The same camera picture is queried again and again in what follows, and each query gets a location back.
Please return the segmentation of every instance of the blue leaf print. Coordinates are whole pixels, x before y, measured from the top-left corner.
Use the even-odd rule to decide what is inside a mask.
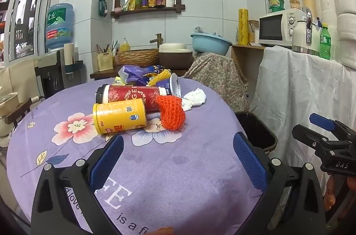
[[[68,157],[69,154],[66,155],[60,155],[60,156],[53,156],[47,160],[47,163],[50,163],[52,165],[57,165],[62,163],[66,157]]]

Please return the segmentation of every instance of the white plastic sheet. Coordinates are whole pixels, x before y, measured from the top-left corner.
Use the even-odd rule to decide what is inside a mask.
[[[301,124],[335,140],[330,132],[309,122],[313,112],[356,130],[355,93],[356,70],[280,46],[266,48],[251,111],[278,138],[277,148],[269,156],[291,166],[312,163],[325,192],[329,176],[320,170],[321,160],[312,148],[295,140],[291,131]]]

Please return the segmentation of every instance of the kettle handle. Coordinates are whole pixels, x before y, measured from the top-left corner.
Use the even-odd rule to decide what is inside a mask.
[[[305,42],[307,45],[312,44],[312,29],[313,29],[313,15],[309,8],[307,8],[307,37]]]

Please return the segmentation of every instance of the screw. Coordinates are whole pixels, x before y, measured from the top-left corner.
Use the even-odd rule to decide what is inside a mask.
[[[312,170],[313,169],[313,165],[311,163],[306,163],[305,164],[305,167],[308,169],[308,170]]]
[[[50,168],[52,168],[52,165],[51,165],[51,164],[45,164],[45,165],[44,165],[44,169],[45,169],[46,171],[48,171]]]
[[[275,165],[275,166],[279,166],[281,164],[281,161],[279,159],[272,159],[272,164]]]
[[[79,159],[75,162],[75,164],[78,166],[78,167],[81,167],[85,164],[85,161],[83,159]]]

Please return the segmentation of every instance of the blue gripper pad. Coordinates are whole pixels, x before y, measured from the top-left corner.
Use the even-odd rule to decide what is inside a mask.
[[[318,115],[316,113],[313,113],[313,114],[310,115],[309,121],[313,125],[321,127],[326,131],[331,132],[331,131],[335,130],[335,125],[334,125],[334,122],[332,120],[324,118],[323,116]]]
[[[267,172],[247,142],[239,133],[234,136],[234,151],[239,157],[253,186],[264,192],[268,186]]]
[[[105,150],[90,171],[89,187],[92,192],[104,186],[117,160],[122,154],[123,137],[116,135],[112,140],[113,142],[111,142],[110,146]]]

